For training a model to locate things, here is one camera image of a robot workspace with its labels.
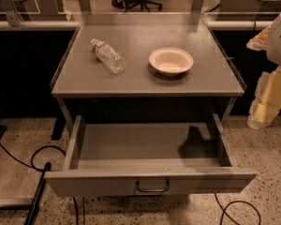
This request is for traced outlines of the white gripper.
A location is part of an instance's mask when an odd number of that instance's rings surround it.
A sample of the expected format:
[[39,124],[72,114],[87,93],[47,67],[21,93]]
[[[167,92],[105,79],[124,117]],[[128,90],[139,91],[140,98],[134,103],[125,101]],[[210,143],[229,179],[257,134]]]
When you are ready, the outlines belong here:
[[[270,26],[251,38],[246,47],[253,51],[265,51],[268,44]],[[263,72],[255,91],[247,124],[253,129],[269,126],[281,110],[281,66],[274,72]]]

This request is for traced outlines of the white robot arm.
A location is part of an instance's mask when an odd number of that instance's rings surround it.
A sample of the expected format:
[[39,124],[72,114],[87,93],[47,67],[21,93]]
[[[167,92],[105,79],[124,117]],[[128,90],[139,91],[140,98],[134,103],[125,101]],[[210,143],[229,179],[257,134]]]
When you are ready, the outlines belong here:
[[266,128],[281,110],[281,13],[270,26],[251,38],[246,47],[265,51],[267,59],[277,64],[275,71],[261,73],[247,118],[251,128]]

